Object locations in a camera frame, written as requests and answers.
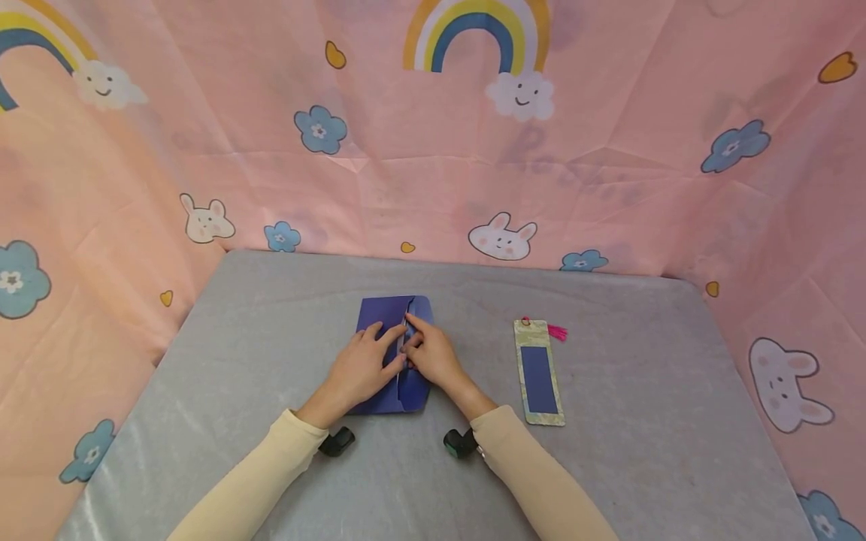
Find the cream sleeve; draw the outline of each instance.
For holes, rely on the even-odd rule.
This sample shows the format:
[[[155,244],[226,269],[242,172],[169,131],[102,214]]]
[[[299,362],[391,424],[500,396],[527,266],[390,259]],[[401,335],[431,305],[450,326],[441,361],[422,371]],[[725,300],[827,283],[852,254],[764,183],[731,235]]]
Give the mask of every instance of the cream sleeve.
[[[168,541],[249,541],[326,437],[326,430],[284,411],[262,443],[192,508]]]
[[[529,434],[509,406],[471,423],[484,460],[543,541],[617,541],[578,482]]]

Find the bookmark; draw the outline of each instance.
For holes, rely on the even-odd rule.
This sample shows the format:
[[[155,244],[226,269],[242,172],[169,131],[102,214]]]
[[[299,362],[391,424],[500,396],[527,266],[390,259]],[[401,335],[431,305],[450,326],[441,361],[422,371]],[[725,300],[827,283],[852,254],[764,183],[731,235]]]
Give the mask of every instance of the bookmark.
[[[541,319],[514,321],[514,344],[517,346],[517,369],[523,410],[529,424],[565,426],[565,414],[559,400],[559,386],[553,370],[553,353],[547,322]]]

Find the blue flower print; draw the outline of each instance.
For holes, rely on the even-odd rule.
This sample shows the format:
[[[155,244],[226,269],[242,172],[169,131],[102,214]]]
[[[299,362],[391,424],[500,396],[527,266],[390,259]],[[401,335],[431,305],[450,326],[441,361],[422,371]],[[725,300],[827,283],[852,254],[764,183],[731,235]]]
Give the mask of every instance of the blue flower print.
[[[797,497],[818,541],[863,541],[863,534],[839,515],[833,499],[819,490]]]
[[[562,258],[562,268],[560,270],[576,270],[584,273],[591,273],[599,267],[607,265],[607,258],[602,257],[598,250],[586,250],[581,253],[567,254]]]
[[[336,154],[339,142],[346,138],[346,122],[331,116],[323,106],[313,106],[309,113],[294,114],[294,125],[301,131],[301,143],[310,152]]]
[[[266,225],[265,237],[268,248],[275,252],[294,252],[294,247],[301,244],[301,234],[286,222]]]
[[[0,316],[23,318],[50,292],[51,280],[39,268],[39,256],[29,242],[0,247]]]
[[[84,434],[75,446],[75,460],[63,468],[60,473],[61,483],[71,483],[74,480],[88,481],[106,455],[108,446],[114,441],[114,422],[103,419],[96,425],[93,432]]]
[[[713,141],[711,153],[701,164],[705,173],[721,173],[743,158],[758,156],[770,145],[770,134],[762,132],[763,120],[753,120],[739,130],[732,128]]]

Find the tassel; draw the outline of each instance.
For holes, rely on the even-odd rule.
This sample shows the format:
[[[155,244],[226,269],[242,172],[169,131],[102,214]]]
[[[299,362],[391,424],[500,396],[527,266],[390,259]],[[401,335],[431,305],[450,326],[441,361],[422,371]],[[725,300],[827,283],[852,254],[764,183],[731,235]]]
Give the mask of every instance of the tassel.
[[[565,342],[565,339],[568,338],[568,329],[565,327],[557,327],[556,325],[547,324],[547,334],[556,338],[560,342]]]
[[[532,320],[528,316],[523,316],[522,318],[520,318],[520,322],[527,327],[529,327],[531,321]],[[550,325],[548,323],[547,334],[556,338],[560,342],[565,342],[565,339],[568,338],[568,329],[566,329],[565,327],[557,327],[556,325]]]

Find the black clip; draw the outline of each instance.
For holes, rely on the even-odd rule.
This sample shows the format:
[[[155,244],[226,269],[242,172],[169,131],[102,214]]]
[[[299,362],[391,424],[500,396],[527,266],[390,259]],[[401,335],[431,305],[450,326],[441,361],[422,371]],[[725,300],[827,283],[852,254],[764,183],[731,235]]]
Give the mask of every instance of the black clip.
[[[342,427],[336,435],[328,435],[319,445],[319,450],[325,456],[332,458],[343,454],[346,449],[355,442],[355,434],[348,427]]]
[[[460,435],[456,428],[448,431],[442,443],[445,448],[455,458],[461,459],[471,455],[478,448],[478,443],[475,442],[475,433],[472,428],[466,431],[466,434]]]

